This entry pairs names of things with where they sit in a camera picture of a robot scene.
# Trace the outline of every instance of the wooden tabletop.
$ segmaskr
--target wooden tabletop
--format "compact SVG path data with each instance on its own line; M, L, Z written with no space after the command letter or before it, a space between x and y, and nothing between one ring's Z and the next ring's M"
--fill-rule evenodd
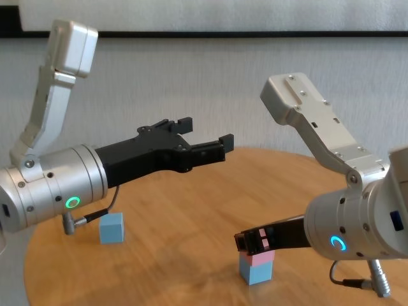
M99 243L98 221L63 233L40 224L25 259L32 306L408 305L408 264L384 261L392 297L336 286L331 261L312 249L278 250L273 280L248 286L238 274L234 234L305 212L313 197L345 187L309 157L236 149L224 163L185 174L153 173L120 189L125 242ZM107 199L74 211L106 207ZM368 277L365 261L341 262L337 278Z

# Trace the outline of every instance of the green led ring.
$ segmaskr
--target green led ring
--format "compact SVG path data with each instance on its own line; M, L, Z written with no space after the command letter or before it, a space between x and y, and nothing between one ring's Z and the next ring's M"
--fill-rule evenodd
M77 207L80 202L81 202L81 199L78 196L73 196L72 198L69 198L67 200L67 202L65 202L65 207L66 208L74 208L74 207Z

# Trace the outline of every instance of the blue cube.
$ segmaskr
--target blue cube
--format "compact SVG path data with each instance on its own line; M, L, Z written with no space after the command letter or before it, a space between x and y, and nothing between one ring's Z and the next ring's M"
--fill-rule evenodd
M248 285L270 281L272 279L273 261L258 266L251 266L245 258L240 256L240 275Z
M124 241L123 214L107 214L99 221L101 244L119 244Z

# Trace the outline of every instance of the blue led ring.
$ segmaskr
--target blue led ring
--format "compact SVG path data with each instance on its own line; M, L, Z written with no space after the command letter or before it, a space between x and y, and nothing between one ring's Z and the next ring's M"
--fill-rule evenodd
M347 250L346 244L344 243L343 239L341 239L339 236L331 236L330 238L330 243L332 246L336 247L336 243L341 245L341 251L344 252Z

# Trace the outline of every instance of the toy block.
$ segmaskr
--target toy block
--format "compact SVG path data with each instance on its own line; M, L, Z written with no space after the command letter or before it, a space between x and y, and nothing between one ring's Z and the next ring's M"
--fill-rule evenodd
M269 261L273 261L275 259L275 250L252 256L248 255L246 252L240 252L240 257L243 257L250 266L259 266Z
M124 241L123 214L103 215L99 221L101 244L119 244Z
M272 272L273 261L258 266L251 266L243 256L240 256L240 275L248 285L270 281L272 279Z

